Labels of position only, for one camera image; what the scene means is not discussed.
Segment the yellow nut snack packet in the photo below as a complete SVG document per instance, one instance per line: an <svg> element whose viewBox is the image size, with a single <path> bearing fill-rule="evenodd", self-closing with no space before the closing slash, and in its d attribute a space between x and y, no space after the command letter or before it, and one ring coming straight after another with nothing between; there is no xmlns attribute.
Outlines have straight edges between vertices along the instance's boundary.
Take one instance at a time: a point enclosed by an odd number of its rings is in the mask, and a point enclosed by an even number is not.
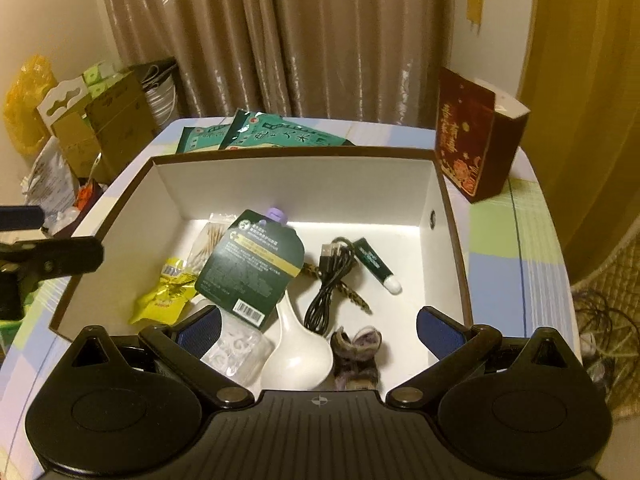
<svg viewBox="0 0 640 480"><path fill-rule="evenodd" d="M168 258L157 284L134 302L129 324L141 321L172 325L196 295L196 275L179 258Z"/></svg>

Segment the clear floss pick box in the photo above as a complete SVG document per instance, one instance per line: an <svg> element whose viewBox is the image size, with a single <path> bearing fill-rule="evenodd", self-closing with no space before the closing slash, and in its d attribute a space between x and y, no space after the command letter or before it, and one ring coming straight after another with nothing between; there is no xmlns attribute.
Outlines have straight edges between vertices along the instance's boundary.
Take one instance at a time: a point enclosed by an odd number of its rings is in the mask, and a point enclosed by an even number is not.
<svg viewBox="0 0 640 480"><path fill-rule="evenodd" d="M270 352L270 343L259 330L223 313L220 336L201 361L224 377L246 386L254 382Z"/></svg>

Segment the purple velvet scrunchie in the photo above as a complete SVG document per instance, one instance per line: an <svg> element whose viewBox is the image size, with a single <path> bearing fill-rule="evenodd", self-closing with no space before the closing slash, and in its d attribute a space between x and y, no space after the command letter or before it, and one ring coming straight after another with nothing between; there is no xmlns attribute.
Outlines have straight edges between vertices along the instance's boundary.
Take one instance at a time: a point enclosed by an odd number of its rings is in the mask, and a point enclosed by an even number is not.
<svg viewBox="0 0 640 480"><path fill-rule="evenodd" d="M382 347L382 334L375 327L363 327L352 338L340 327L332 334L330 345L336 390L376 389L380 372L375 357Z"/></svg>

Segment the white ceramic spoon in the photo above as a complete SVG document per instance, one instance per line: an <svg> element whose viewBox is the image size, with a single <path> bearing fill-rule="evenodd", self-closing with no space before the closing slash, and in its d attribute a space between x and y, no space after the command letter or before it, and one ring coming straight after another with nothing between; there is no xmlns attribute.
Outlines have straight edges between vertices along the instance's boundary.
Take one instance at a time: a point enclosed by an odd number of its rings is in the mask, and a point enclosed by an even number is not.
<svg viewBox="0 0 640 480"><path fill-rule="evenodd" d="M260 374L264 390L312 390L333 367L329 341L307 330L294 311L288 292L277 304L280 339Z"/></svg>

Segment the dark green face mask pouch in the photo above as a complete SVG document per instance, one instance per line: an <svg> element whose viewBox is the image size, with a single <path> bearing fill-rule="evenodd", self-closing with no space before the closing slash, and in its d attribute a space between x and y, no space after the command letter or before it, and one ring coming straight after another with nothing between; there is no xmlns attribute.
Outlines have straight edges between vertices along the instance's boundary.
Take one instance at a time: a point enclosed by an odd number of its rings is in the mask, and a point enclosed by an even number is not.
<svg viewBox="0 0 640 480"><path fill-rule="evenodd" d="M288 224L244 210L208 258L195 290L216 307L260 330L300 273L305 247Z"/></svg>

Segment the cotton swab bag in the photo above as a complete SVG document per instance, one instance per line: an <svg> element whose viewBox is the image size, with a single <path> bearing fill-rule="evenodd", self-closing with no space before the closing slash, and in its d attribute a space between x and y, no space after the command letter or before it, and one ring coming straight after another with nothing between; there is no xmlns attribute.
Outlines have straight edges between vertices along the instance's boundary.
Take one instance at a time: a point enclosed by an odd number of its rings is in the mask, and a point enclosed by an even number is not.
<svg viewBox="0 0 640 480"><path fill-rule="evenodd" d="M186 270L194 275L202 272L205 263L236 219L235 214L211 214L191 246L186 258Z"/></svg>

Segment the small dark green tube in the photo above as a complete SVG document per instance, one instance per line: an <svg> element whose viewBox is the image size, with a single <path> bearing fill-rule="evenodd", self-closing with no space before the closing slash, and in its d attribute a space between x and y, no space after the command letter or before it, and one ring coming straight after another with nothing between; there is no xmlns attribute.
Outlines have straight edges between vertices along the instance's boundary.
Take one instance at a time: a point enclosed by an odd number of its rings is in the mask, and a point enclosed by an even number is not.
<svg viewBox="0 0 640 480"><path fill-rule="evenodd" d="M402 292L401 284L395 274L390 270L378 253L365 238L360 238L352 243L357 259L378 280L378 282L392 295L397 296Z"/></svg>

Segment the purple cream tube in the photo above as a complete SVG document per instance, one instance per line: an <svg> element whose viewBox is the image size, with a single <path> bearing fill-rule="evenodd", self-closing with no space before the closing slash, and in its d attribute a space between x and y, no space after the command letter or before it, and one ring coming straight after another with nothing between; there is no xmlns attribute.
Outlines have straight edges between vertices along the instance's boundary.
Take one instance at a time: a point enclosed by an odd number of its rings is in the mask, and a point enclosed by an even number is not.
<svg viewBox="0 0 640 480"><path fill-rule="evenodd" d="M282 226L285 226L288 223L288 216L277 207L270 207L266 212L266 217L272 221L282 224Z"/></svg>

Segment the tortoiseshell hair claw clip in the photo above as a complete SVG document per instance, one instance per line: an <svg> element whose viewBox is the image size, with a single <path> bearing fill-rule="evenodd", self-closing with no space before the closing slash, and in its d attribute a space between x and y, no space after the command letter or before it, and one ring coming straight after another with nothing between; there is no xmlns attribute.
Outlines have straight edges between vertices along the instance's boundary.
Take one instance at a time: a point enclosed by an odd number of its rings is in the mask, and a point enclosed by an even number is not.
<svg viewBox="0 0 640 480"><path fill-rule="evenodd" d="M321 272L318 266L309 262L304 263L302 273L308 276L308 278L313 278L314 280L320 280L321 278ZM337 284L335 285L335 290L339 292L344 298L348 299L352 304L356 304L356 306L360 307L360 309L363 310L364 313L367 313L368 315L372 314L372 310L367 301L364 300L358 294L358 292L355 292L343 281L337 282Z"/></svg>

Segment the white crumpled plastic bag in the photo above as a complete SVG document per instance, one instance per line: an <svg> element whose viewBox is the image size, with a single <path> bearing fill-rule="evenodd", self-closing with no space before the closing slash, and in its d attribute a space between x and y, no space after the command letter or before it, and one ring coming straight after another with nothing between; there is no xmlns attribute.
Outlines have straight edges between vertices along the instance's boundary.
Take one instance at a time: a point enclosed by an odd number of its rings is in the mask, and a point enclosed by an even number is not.
<svg viewBox="0 0 640 480"><path fill-rule="evenodd" d="M53 234L56 224L73 208L78 188L58 138L51 136L23 180L24 203L42 209L43 229Z"/></svg>

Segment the yellow plastic bag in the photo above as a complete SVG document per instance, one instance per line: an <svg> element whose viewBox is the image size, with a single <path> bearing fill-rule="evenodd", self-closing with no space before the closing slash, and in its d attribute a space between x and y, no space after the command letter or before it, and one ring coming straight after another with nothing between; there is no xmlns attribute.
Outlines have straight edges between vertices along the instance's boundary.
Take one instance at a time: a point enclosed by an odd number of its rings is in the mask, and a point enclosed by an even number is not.
<svg viewBox="0 0 640 480"><path fill-rule="evenodd" d="M57 85L51 62L45 56L36 54L23 64L6 92L3 120L18 154L36 156L47 143L50 133L37 107Z"/></svg>

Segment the quilted beige chair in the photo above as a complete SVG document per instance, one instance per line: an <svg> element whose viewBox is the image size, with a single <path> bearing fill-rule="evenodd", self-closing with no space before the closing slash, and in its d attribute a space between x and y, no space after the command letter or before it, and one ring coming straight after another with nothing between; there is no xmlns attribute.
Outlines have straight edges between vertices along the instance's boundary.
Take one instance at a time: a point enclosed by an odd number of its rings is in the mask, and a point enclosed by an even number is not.
<svg viewBox="0 0 640 480"><path fill-rule="evenodd" d="M582 362L616 419L639 415L639 227L572 286Z"/></svg>

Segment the brown storage box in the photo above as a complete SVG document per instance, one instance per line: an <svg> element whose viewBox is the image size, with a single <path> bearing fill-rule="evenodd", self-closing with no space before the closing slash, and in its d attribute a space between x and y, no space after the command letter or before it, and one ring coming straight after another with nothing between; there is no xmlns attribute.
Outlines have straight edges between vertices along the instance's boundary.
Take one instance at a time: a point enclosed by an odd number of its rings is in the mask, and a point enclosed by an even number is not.
<svg viewBox="0 0 640 480"><path fill-rule="evenodd" d="M416 334L416 315L432 306L471 322L469 287L445 181L430 151L413 148L250 148L153 157L123 172L81 222L104 247L99 270L72 278L51 330L73 339L88 325L137 333L134 302L157 282L170 257L185 256L212 214L282 210L319 258L335 237L367 240L398 278L390 294L369 272L348 281L367 310L339 301L335 326L377 328L380 390L416 376L434 359Z"/></svg>

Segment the dark red gift bag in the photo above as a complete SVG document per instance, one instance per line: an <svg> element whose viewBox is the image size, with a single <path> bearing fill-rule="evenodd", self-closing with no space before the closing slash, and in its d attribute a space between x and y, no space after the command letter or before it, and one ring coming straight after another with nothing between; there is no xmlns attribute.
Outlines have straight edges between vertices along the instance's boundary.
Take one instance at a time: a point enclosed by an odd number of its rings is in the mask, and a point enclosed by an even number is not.
<svg viewBox="0 0 640 480"><path fill-rule="evenodd" d="M442 68L438 77L436 158L471 203L501 193L520 146L529 108L480 79Z"/></svg>

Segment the beige curtain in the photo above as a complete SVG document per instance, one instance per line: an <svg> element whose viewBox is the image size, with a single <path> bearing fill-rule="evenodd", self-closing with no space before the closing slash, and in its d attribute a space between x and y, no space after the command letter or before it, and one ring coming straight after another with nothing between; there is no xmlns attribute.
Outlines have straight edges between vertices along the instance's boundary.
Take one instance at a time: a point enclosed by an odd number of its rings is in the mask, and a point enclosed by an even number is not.
<svg viewBox="0 0 640 480"><path fill-rule="evenodd" d="M174 58L195 116L431 127L450 0L104 0L127 64Z"/></svg>

